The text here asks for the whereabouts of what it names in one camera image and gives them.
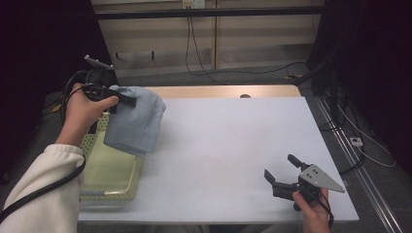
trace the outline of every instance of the plastic basket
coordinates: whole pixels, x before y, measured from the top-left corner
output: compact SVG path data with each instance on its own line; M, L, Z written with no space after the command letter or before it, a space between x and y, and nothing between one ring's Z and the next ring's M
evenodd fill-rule
M86 157L82 206L121 205L136 196L143 158L103 144L109 117L101 117L96 133L87 134L82 142Z

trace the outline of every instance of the human hand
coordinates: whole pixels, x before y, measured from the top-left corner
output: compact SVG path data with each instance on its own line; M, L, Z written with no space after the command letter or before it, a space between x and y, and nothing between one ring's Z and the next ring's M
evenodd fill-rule
M326 188L321 188L320 201L327 206L328 191ZM305 233L329 233L328 213L317 202L313 201L308 204L299 192L293 193L294 202L300 207L303 212L303 230Z
M102 116L103 111L119 102L117 96L93 102L85 96L80 87L80 83L73 85L73 94L67 103L66 120L56 140L57 144L79 147L90 126Z

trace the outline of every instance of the sleeve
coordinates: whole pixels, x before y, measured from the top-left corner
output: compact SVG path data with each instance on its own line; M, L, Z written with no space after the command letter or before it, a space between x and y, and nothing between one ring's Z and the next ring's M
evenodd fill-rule
M4 209L20 198L71 174L84 162L83 151L68 145L50 145L40 154L8 196ZM84 175L46 193L9 215L4 232L77 232L79 195Z

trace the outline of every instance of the electrical outlet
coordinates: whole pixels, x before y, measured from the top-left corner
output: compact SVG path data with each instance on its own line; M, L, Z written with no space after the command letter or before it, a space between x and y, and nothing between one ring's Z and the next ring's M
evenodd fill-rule
M352 146L354 147L362 147L363 142L361 141L361 138L350 138Z
M183 9L192 9L193 8L193 0L183 0Z
M205 9L206 8L205 0L193 0L193 7L195 9Z

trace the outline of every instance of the cloth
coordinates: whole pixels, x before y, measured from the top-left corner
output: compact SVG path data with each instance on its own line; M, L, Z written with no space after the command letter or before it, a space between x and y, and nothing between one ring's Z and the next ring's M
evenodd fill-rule
M84 162L82 154L83 151L74 146L48 146L13 188L4 209L27 194L71 174ZM0 224L0 232L77 232L83 182L84 175L80 174L71 182L22 206Z
M143 87L112 85L110 88L136 97L137 102L135 108L118 103L116 113L110 115L104 144L140 156L154 152L166 105L156 93Z

